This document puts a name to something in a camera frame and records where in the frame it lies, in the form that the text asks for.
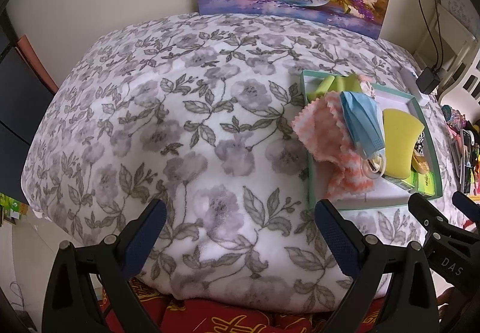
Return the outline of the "white power strip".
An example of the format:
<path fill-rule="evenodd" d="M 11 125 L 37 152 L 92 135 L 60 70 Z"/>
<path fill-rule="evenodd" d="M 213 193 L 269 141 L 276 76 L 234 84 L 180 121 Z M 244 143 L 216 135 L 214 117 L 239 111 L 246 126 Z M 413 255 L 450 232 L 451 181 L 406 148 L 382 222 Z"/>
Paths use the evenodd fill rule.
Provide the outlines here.
<path fill-rule="evenodd" d="M 413 70 L 408 69 L 407 67 L 401 68 L 400 77 L 402 78 L 402 81 L 406 88 L 408 88 L 411 95 L 416 98 L 416 101 L 419 103 L 420 106 L 426 106 L 430 102 L 430 98 L 428 97 L 428 95 L 423 94 L 417 86 L 417 75 Z"/>

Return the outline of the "blue face mask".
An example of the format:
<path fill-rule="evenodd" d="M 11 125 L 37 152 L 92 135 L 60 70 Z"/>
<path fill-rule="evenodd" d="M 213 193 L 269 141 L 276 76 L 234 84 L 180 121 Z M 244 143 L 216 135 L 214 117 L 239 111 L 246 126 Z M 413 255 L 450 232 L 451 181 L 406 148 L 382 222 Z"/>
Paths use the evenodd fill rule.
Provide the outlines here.
<path fill-rule="evenodd" d="M 343 119 L 354 147 L 362 159 L 362 171 L 375 180 L 386 170 L 382 114 L 377 102 L 360 92 L 341 92 Z"/>

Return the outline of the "yellow green sponge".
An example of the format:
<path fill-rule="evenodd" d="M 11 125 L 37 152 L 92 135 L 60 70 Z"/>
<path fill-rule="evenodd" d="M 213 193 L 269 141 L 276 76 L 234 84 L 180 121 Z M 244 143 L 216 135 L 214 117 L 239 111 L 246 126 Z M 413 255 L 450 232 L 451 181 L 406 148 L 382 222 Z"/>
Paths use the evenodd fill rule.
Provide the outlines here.
<path fill-rule="evenodd" d="M 406 179 L 411 172 L 415 143 L 424 125 L 412 114 L 395 108 L 383 110 L 385 132 L 385 175 Z"/>

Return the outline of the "red gold patterned cloth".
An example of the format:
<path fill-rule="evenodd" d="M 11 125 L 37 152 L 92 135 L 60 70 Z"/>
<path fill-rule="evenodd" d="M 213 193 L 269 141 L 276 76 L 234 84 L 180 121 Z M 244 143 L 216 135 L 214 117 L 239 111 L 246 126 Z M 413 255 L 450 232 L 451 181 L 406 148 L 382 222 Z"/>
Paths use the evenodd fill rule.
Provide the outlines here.
<path fill-rule="evenodd" d="M 320 332 L 331 313 L 282 314 L 216 301 L 178 301 L 131 279 L 143 308 L 161 332 Z"/>

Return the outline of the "green tissue pack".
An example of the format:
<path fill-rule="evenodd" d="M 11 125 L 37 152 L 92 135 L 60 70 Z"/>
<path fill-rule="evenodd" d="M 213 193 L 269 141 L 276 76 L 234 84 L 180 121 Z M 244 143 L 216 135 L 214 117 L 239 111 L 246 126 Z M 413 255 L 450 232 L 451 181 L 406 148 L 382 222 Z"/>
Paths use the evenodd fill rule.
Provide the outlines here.
<path fill-rule="evenodd" d="M 437 195 L 438 188 L 432 171 L 426 174 L 419 174 L 416 170 L 411 169 L 409 177 L 405 179 L 393 178 L 387 175 L 383 175 L 383 178 L 410 193 L 418 192 L 428 197 Z"/>

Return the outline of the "colourful stationery pile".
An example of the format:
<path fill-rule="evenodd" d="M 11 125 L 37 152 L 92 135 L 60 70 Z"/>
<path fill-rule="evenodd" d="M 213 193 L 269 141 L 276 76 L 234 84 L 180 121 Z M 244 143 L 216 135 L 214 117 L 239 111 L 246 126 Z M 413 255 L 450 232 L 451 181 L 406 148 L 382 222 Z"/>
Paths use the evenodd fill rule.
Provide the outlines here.
<path fill-rule="evenodd" d="M 450 105 L 442 106 L 459 190 L 479 200 L 479 123 L 472 124 Z"/>

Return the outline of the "teal and white tray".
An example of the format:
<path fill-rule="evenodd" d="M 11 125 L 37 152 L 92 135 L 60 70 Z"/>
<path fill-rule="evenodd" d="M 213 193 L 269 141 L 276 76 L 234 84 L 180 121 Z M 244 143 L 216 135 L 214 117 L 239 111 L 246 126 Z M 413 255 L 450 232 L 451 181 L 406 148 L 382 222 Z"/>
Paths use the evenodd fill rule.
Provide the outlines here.
<path fill-rule="evenodd" d="M 413 193 L 442 197 L 439 162 L 416 99 L 360 79 L 305 70 L 303 111 L 292 126 L 308 151 L 311 207 L 338 210 L 405 205 Z"/>

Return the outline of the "pink striped cloth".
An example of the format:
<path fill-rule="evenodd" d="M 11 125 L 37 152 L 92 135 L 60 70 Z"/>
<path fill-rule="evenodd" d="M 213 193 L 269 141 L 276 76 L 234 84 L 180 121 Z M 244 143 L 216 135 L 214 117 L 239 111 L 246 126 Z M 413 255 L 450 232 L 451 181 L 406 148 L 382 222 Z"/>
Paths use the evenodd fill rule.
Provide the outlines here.
<path fill-rule="evenodd" d="M 317 163 L 330 164 L 323 198 L 337 201 L 374 189 L 374 181 L 362 169 L 343 117 L 338 92 L 328 92 L 313 100 L 294 118 L 292 129 Z"/>

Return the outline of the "floral patterned blanket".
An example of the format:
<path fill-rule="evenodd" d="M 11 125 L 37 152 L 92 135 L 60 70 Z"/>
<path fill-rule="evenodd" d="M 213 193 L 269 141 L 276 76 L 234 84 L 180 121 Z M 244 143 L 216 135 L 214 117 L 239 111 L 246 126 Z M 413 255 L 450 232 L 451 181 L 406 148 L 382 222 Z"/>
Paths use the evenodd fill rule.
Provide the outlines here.
<path fill-rule="evenodd" d="M 350 287 L 308 207 L 291 123 L 305 70 L 405 90 L 402 47 L 304 20 L 186 14 L 101 36 L 66 77 L 28 152 L 32 210 L 92 245 L 159 198 L 168 220 L 140 279 L 176 299 L 283 312 Z"/>

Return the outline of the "white plastic basket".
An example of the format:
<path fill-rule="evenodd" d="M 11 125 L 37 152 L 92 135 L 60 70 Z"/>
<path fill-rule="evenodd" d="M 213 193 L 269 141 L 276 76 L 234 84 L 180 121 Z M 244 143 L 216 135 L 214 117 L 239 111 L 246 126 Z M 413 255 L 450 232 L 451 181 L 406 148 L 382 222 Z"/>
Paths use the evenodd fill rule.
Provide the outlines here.
<path fill-rule="evenodd" d="M 475 117 L 479 113 L 479 51 L 455 75 L 440 84 L 438 102 Z"/>

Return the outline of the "black power adapter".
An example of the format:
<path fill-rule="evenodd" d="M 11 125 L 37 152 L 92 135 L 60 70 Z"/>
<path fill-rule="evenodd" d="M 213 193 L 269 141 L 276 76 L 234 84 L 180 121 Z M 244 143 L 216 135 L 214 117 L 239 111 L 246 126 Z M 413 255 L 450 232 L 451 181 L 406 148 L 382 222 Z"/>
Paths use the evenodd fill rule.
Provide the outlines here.
<path fill-rule="evenodd" d="M 429 95 L 439 86 L 440 82 L 441 79 L 439 78 L 439 75 L 430 67 L 425 67 L 416 79 L 416 86 L 420 93 Z"/>

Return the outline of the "lime green cloth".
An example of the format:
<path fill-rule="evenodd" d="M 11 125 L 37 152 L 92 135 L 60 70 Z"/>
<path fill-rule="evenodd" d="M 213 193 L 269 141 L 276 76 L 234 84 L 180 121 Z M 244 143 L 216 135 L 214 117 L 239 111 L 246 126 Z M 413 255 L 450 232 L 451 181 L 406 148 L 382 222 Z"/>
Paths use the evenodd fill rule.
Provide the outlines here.
<path fill-rule="evenodd" d="M 313 101 L 324 96 L 327 92 L 360 92 L 360 80 L 355 75 L 340 76 L 328 75 L 325 77 L 313 92 L 307 94 L 307 99 Z"/>

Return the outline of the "leopard print scrunchie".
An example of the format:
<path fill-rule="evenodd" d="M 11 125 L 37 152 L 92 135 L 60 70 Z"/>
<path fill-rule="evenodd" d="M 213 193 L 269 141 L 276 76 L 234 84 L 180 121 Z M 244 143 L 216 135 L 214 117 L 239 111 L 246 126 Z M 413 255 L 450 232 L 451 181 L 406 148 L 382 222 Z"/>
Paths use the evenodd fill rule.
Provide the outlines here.
<path fill-rule="evenodd" d="M 414 144 L 413 149 L 413 156 L 425 156 L 424 153 L 425 148 L 425 132 L 419 134 L 418 138 L 416 139 L 416 143 Z"/>

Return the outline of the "pink floral scrunchie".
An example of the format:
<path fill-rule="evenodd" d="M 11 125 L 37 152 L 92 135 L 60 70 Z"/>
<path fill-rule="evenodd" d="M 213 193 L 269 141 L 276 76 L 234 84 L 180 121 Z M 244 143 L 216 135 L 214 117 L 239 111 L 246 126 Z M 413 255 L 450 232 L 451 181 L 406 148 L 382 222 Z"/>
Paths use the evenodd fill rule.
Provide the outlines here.
<path fill-rule="evenodd" d="M 363 74 L 358 74 L 357 78 L 360 84 L 361 91 L 367 96 L 374 99 L 375 98 L 375 90 L 373 86 L 374 79 Z"/>

